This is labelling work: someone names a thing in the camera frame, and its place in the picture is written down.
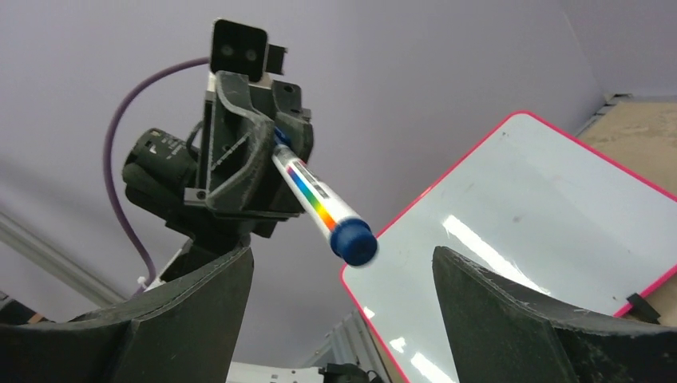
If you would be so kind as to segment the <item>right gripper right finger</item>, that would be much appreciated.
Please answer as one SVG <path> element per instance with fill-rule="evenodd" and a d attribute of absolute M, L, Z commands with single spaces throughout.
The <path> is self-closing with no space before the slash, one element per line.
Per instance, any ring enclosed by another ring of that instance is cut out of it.
<path fill-rule="evenodd" d="M 673 382 L 676 330 L 537 292 L 448 247 L 432 272 L 462 382 Z"/>

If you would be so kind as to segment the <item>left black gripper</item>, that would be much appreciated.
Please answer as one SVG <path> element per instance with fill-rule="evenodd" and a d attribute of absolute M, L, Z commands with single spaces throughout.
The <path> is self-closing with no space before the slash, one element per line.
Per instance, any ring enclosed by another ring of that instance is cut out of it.
<path fill-rule="evenodd" d="M 307 162 L 314 142 L 311 110 L 303 107 L 299 85 L 262 86 L 243 74 L 212 74 L 196 185 L 185 190 L 184 202 L 269 238 L 279 222 L 303 213 L 283 162 Z"/>

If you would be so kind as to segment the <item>blue marker cap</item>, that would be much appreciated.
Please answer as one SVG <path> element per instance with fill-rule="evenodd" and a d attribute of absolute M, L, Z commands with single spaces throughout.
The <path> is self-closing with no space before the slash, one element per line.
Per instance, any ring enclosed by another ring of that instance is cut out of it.
<path fill-rule="evenodd" d="M 362 219 L 349 218 L 335 225 L 329 237 L 331 250 L 346 264 L 362 267 L 378 252 L 378 240 Z"/>

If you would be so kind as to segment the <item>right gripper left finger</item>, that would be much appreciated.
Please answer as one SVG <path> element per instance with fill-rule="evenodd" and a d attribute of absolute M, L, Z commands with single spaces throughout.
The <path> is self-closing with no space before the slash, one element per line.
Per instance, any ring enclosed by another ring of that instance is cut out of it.
<path fill-rule="evenodd" d="M 251 289 L 249 248 L 70 322 L 1 327 L 4 382 L 223 382 Z"/>

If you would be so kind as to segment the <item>white whiteboard marker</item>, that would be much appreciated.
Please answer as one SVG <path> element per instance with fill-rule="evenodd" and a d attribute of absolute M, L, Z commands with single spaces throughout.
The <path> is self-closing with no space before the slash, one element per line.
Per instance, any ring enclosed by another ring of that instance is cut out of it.
<path fill-rule="evenodd" d="M 272 161 L 303 210 L 327 240 L 337 223 L 349 218 L 362 219 L 327 184 L 319 180 L 288 146 L 277 144 L 273 149 Z"/>

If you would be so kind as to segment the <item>red framed whiteboard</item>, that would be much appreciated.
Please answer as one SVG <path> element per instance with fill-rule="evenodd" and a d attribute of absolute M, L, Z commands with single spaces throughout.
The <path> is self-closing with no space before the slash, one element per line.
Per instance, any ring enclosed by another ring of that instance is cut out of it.
<path fill-rule="evenodd" d="M 531 112 L 507 116 L 379 234 L 342 283 L 409 382 L 459 379 L 433 252 L 611 316 L 676 272 L 676 198 Z"/>

